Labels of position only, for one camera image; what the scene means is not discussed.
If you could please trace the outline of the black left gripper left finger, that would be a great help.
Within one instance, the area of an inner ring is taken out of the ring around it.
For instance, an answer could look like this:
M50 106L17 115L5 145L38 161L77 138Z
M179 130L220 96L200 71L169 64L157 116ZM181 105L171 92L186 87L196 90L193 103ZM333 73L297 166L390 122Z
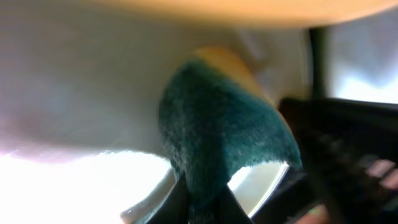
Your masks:
M188 224L189 214L190 194L182 175L146 224Z

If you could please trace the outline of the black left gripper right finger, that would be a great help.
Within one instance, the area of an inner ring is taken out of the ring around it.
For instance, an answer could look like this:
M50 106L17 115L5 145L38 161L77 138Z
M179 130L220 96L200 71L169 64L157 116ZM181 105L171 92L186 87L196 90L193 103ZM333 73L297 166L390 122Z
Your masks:
M217 198L217 223L253 224L227 185L223 187Z

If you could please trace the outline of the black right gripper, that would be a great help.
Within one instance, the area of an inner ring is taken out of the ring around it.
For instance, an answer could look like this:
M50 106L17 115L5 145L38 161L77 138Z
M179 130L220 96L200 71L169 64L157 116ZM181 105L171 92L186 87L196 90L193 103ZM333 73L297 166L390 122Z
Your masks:
M290 169L254 215L256 223L292 223L318 202L332 223L396 223L397 191L366 173L397 161L397 105L286 98L279 111L292 128L303 170Z

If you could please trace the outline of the green yellow sponge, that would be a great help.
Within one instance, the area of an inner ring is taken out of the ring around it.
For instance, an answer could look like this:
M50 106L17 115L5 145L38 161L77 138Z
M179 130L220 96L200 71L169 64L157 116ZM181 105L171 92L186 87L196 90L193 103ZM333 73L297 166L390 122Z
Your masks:
M194 51L159 102L162 146L190 194L189 223L217 223L217 198L243 167L284 162L301 168L287 122L239 56Z

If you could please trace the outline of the light blue front plate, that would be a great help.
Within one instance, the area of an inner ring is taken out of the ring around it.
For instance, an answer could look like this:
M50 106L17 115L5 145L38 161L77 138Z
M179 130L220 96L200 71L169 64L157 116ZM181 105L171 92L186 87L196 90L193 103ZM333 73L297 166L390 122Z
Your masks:
M158 205L175 182L168 161L142 152L64 164L1 158L2 223L121 223L135 205Z

